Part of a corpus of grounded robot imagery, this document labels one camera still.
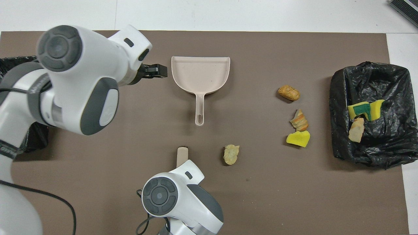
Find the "black plastic bag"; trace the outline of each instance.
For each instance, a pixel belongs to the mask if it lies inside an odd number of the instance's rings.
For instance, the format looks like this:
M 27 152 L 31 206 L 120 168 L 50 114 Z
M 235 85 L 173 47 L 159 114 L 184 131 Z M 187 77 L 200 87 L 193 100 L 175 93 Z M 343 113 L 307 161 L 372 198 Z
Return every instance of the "black plastic bag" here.
M 364 120 L 360 143 L 348 133 L 347 106 L 385 100 L 381 117 Z M 409 71 L 393 64 L 364 62 L 335 72 L 329 92 L 332 148 L 336 158 L 388 169 L 418 159 L 418 128 Z
M 19 64 L 35 60 L 35 56 L 0 59 L 0 83 L 6 73 Z M 48 145 L 48 127 L 40 123 L 33 123 L 20 146 L 19 152 L 32 152 Z

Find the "gray joint cap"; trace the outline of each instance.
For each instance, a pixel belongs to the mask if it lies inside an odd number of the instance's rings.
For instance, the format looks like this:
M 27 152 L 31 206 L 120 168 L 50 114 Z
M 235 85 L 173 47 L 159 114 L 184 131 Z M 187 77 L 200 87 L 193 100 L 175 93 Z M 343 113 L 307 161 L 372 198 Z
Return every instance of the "gray joint cap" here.
M 80 59 L 83 43 L 76 28 L 57 26 L 45 32 L 38 43 L 37 58 L 48 70 L 62 72 Z
M 142 191 L 142 200 L 147 211 L 153 215 L 169 213 L 177 203 L 178 191 L 172 180 L 157 177 L 150 180 Z

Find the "white dustpan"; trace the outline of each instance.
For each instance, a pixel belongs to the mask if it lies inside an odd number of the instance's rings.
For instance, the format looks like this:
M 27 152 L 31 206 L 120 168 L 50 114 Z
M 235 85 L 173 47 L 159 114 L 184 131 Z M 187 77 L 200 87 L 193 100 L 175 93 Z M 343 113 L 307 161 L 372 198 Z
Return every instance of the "white dustpan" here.
M 228 80 L 229 57 L 182 57 L 171 58 L 171 70 L 176 84 L 196 95 L 195 124 L 204 122 L 204 97 L 219 90 Z

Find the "dustpan handle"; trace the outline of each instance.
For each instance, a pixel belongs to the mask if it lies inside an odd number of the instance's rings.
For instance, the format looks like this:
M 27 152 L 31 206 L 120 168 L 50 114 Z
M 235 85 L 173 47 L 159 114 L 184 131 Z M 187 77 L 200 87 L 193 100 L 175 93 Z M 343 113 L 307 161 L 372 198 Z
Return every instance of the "dustpan handle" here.
M 204 117 L 203 117 L 204 99 L 205 99 L 205 95 L 196 94 L 196 116 L 195 116 L 194 123 L 197 126 L 203 125 L 203 122 L 204 122 Z

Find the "white tile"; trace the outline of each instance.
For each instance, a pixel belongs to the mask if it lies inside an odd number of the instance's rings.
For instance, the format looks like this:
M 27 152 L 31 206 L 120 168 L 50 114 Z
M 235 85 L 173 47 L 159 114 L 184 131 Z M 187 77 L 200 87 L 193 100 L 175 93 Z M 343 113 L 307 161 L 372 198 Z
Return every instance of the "white tile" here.
M 44 31 L 69 24 L 115 28 L 117 0 L 0 0 L 0 31 Z
M 116 29 L 416 33 L 387 0 L 118 0 Z
M 411 74 L 416 111 L 418 108 L 418 34 L 387 34 L 386 37 L 391 64 L 405 67 Z M 418 234 L 418 161 L 402 165 L 402 174 L 409 233 Z

